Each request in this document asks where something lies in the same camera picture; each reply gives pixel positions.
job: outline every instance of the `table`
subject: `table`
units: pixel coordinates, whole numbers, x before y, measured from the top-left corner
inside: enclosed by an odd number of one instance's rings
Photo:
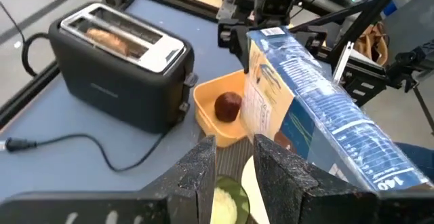
[[[215,13],[220,0],[198,0]],[[195,49],[195,72],[199,83],[241,68],[236,57],[217,46],[216,23],[181,12],[150,0],[136,0],[127,9],[139,18],[169,29],[192,43]],[[50,147],[18,154],[1,154],[0,164],[10,166],[2,174],[0,201],[25,191],[135,191],[163,174],[193,148],[203,136],[194,119],[194,105],[185,121],[176,126],[150,158],[139,167],[121,174],[111,172],[97,148],[85,139],[64,141]],[[0,138],[19,137],[33,140],[83,132],[101,141],[111,161],[117,166],[130,165],[142,157],[158,135],[147,134],[109,117],[72,97],[56,64],[51,64],[9,103],[0,109]],[[227,158],[245,158],[231,161]],[[219,154],[220,173],[241,177],[242,166],[252,154],[237,143]]]

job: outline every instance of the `black toaster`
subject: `black toaster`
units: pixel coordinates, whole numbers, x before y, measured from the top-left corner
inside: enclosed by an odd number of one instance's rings
[[[197,81],[187,41],[102,3],[53,22],[49,36],[73,96],[151,133],[184,118]]]

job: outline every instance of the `blue box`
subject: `blue box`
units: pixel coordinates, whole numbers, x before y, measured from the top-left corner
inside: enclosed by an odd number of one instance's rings
[[[286,27],[250,31],[241,120],[321,169],[372,191],[432,186],[392,140],[355,105],[330,67]]]

